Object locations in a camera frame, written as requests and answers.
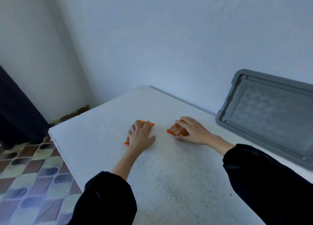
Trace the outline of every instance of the person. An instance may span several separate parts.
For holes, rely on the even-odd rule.
[[[193,118],[181,119],[183,121],[175,122],[190,135],[175,139],[207,145],[221,154],[232,188],[265,224],[312,223],[313,186],[310,182],[252,146],[233,145],[211,134]],[[69,225],[92,221],[132,224],[137,205],[126,180],[135,160],[156,138],[148,136],[148,126],[149,122],[140,128],[138,121],[131,126],[130,145],[125,154],[111,172],[102,171],[87,182]]]

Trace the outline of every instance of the white wall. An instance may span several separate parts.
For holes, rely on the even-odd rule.
[[[242,68],[313,83],[313,0],[57,0],[100,104],[142,84],[216,113]]]
[[[0,0],[0,65],[48,122],[92,103],[55,0]]]

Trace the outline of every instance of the gray plastic lid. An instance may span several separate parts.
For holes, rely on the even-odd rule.
[[[239,70],[216,122],[313,169],[313,85]]]

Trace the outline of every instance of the snack packet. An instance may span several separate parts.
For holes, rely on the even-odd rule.
[[[180,126],[178,123],[173,124],[173,126],[170,127],[170,129],[167,129],[166,132],[174,136],[189,136],[189,132],[187,132],[187,130]]]
[[[142,120],[138,120],[139,121],[139,125],[141,128],[143,128],[143,126],[145,125],[146,121],[142,121]],[[149,128],[148,128],[148,133],[151,132],[152,127],[154,126],[154,123],[150,123]],[[127,136],[126,141],[124,142],[124,145],[128,145],[129,146],[129,136]]]

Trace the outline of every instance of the tiled floor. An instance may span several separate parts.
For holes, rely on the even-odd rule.
[[[86,106],[53,122],[59,124],[89,110]],[[49,137],[39,145],[0,147],[0,225],[63,225],[81,195]]]

